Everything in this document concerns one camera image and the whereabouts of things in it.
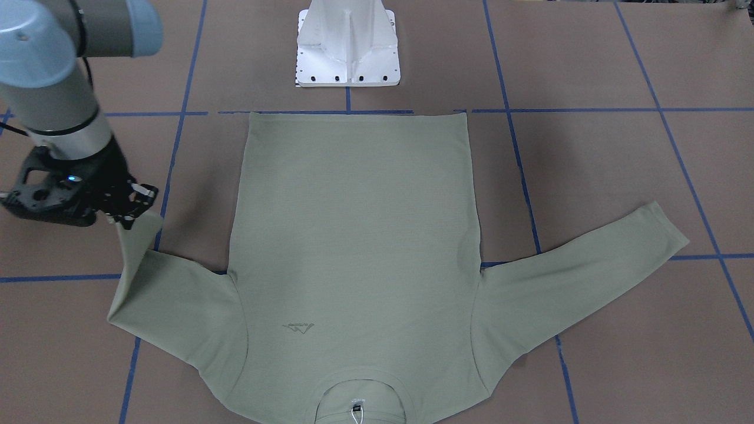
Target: embroidered logo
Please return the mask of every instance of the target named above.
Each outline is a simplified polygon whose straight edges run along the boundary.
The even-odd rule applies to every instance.
[[[297,323],[297,324],[288,324],[284,325],[283,327],[289,328],[293,331],[298,331],[301,334],[306,334],[307,331],[309,331],[310,328],[312,328],[314,324],[303,324],[303,323]]]

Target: green t-shirt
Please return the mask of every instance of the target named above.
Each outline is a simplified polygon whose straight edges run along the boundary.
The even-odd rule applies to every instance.
[[[480,271],[465,114],[252,114],[228,274],[148,250],[160,225],[119,229],[110,322],[263,424],[451,416],[688,243],[652,203]]]

